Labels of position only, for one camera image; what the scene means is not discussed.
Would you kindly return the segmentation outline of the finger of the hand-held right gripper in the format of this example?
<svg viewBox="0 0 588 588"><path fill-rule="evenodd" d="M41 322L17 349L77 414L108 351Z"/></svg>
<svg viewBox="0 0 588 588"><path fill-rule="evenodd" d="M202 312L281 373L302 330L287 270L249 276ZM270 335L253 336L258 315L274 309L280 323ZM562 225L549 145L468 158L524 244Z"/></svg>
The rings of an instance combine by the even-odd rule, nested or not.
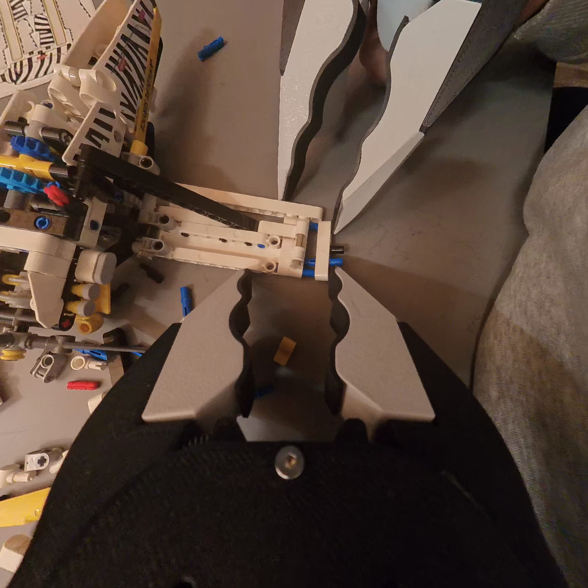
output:
<svg viewBox="0 0 588 588"><path fill-rule="evenodd" d="M334 232L347 227L501 48L529 5L542 1L378 1L386 95L342 189Z"/></svg>
<svg viewBox="0 0 588 588"><path fill-rule="evenodd" d="M331 87L355 59L366 28L360 1L283 1L277 196L290 201L318 134Z"/></svg>

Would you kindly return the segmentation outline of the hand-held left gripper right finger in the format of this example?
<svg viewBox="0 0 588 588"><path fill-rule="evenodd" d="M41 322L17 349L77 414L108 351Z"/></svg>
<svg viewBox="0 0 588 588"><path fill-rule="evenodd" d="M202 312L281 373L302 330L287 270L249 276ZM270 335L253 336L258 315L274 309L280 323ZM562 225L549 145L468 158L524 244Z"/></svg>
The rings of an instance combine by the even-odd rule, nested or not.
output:
<svg viewBox="0 0 588 588"><path fill-rule="evenodd" d="M395 316L339 267L329 277L329 298L330 412L366 427L432 422L435 412Z"/></svg>

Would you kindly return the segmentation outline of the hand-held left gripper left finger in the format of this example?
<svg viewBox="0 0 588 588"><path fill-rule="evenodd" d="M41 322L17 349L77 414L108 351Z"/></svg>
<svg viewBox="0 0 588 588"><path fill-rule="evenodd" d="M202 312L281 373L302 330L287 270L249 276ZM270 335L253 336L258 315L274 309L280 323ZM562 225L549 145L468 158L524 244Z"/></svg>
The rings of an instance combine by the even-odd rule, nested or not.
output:
<svg viewBox="0 0 588 588"><path fill-rule="evenodd" d="M247 417L252 410L251 273L235 272L183 318L143 410L145 422Z"/></svg>

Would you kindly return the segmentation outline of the zebra striped lego helicopter model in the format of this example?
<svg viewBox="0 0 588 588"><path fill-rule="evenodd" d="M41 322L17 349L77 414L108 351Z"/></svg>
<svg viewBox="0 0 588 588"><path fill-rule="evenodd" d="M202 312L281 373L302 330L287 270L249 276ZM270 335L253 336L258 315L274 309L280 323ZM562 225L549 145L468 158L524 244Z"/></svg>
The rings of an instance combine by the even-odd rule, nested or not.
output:
<svg viewBox="0 0 588 588"><path fill-rule="evenodd" d="M48 81L1 112L1 360L102 327L132 255L302 276L320 208L159 176L161 25L155 1L104 1Z"/></svg>

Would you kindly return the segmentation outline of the short white lego beam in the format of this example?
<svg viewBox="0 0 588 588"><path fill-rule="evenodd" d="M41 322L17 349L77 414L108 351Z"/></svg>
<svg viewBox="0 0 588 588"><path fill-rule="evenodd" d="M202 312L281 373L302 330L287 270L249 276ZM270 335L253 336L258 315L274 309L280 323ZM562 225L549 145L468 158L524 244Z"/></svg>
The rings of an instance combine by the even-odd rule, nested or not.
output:
<svg viewBox="0 0 588 588"><path fill-rule="evenodd" d="M327 282L330 269L342 267L342 255L345 247L333 245L333 230L330 221L310 222L309 235L314 238L315 256L305 259L302 277L311 277L316 281Z"/></svg>

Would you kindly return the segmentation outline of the white grey lego connector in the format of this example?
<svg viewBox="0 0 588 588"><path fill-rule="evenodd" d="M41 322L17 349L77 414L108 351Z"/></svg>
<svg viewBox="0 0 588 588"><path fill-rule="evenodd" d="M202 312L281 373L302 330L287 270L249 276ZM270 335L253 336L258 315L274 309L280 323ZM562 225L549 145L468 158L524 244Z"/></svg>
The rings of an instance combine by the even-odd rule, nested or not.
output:
<svg viewBox="0 0 588 588"><path fill-rule="evenodd" d="M26 454L22 463L1 466L1 490L29 483L44 472L56 474L68 453L68 449L53 447Z"/></svg>

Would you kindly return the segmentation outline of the yellow curved lego panel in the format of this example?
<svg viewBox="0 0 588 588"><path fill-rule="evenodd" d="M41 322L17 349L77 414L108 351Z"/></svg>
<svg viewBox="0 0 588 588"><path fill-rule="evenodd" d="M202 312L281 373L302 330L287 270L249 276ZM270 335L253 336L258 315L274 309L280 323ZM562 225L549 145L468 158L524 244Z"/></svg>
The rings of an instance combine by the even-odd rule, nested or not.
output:
<svg viewBox="0 0 588 588"><path fill-rule="evenodd" d="M51 488L1 499L1 528L37 522L43 512Z"/></svg>

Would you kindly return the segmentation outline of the white lego piece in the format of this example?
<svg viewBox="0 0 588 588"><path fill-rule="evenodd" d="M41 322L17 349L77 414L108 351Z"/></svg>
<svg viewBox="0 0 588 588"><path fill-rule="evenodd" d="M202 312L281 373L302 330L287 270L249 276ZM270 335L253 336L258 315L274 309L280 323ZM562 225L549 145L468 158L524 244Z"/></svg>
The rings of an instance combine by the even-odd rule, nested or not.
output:
<svg viewBox="0 0 588 588"><path fill-rule="evenodd" d="M26 534L16 534L9 537L1 547L1 569L15 573L21 565L31 537Z"/></svg>

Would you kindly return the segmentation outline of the person's right hand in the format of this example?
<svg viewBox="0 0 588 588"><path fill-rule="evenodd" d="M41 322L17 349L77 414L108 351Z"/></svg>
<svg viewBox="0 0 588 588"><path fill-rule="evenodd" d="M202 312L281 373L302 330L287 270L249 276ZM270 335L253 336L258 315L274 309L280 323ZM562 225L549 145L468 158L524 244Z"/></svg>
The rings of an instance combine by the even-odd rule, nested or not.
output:
<svg viewBox="0 0 588 588"><path fill-rule="evenodd" d="M405 16L406 1L369 1L359 60L378 87L387 84L389 53Z"/></svg>

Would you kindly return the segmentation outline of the zebra print sticker sheet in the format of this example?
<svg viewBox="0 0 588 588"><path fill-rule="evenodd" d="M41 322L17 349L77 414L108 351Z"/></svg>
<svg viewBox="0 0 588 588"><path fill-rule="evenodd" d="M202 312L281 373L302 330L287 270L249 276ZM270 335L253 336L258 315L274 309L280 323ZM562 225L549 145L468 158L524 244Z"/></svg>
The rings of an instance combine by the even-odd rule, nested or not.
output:
<svg viewBox="0 0 588 588"><path fill-rule="evenodd" d="M1 1L1 98L46 83L95 11L93 1Z"/></svg>

